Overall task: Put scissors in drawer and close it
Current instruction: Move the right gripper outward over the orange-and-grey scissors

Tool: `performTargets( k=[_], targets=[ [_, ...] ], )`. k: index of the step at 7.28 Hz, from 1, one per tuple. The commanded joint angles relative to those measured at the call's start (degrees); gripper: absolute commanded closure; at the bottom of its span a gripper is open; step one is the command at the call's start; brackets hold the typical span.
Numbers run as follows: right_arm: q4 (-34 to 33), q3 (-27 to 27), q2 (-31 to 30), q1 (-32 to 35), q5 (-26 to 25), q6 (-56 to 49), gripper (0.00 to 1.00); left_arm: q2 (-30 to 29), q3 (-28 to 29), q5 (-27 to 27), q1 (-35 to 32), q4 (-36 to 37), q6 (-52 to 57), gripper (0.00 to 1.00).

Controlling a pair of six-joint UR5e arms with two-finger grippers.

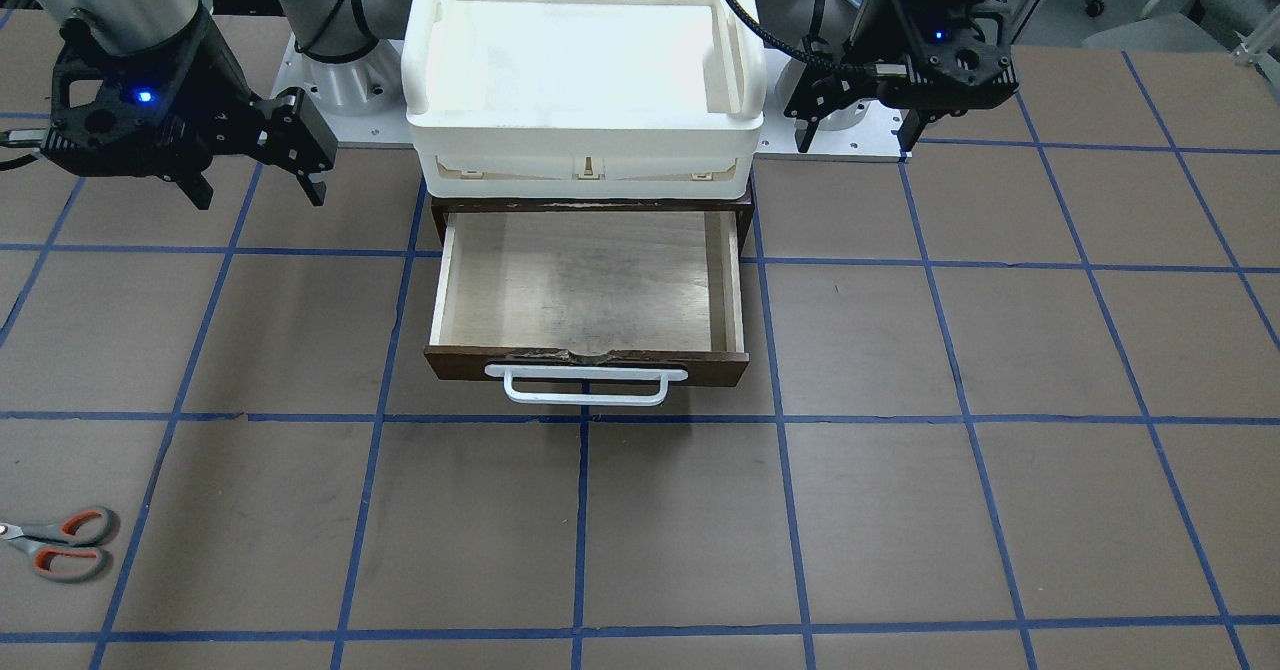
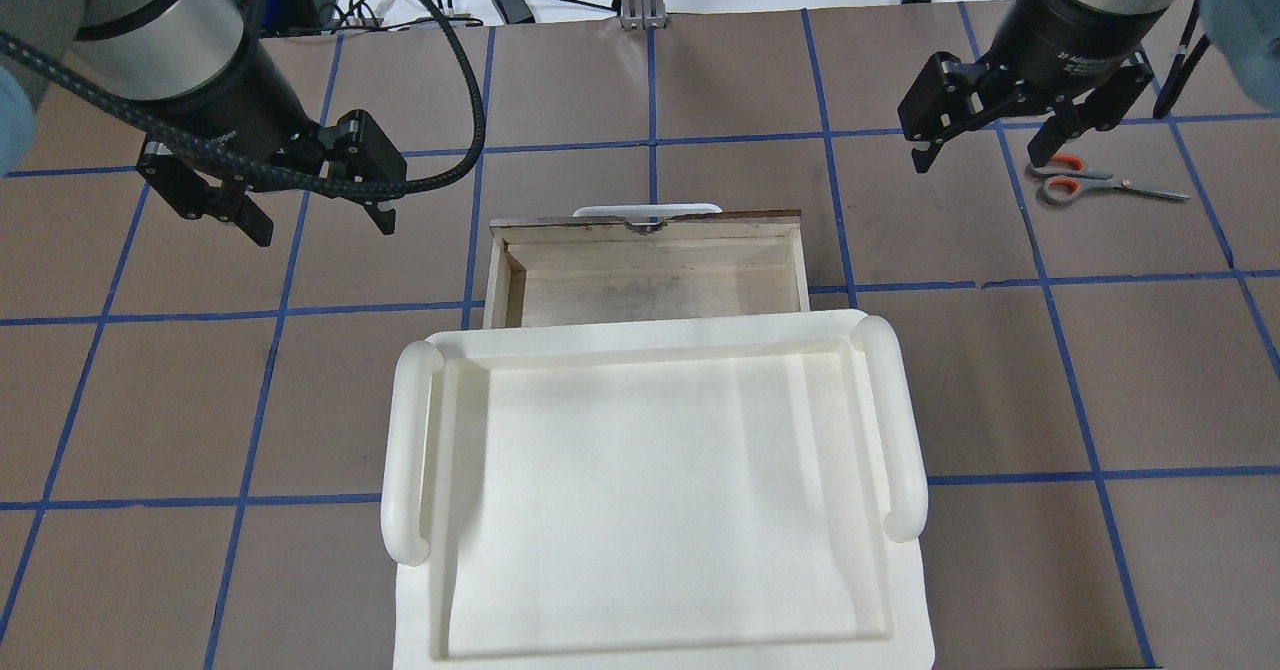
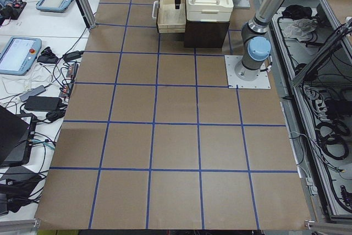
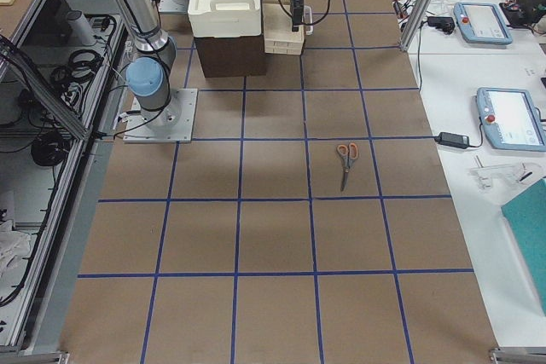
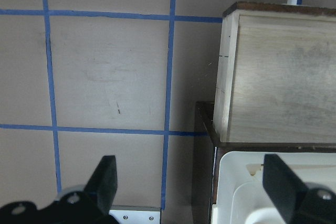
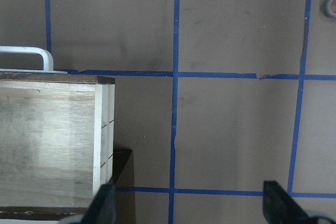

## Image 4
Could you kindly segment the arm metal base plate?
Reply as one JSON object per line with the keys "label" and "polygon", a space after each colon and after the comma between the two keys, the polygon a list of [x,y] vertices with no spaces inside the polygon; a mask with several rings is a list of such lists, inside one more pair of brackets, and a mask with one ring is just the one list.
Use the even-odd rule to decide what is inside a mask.
{"label": "arm metal base plate", "polygon": [[158,118],[148,123],[154,113],[142,110],[136,97],[132,110],[139,111],[127,121],[129,131],[123,134],[126,143],[167,143],[192,141],[197,106],[197,89],[171,89],[170,104]]}

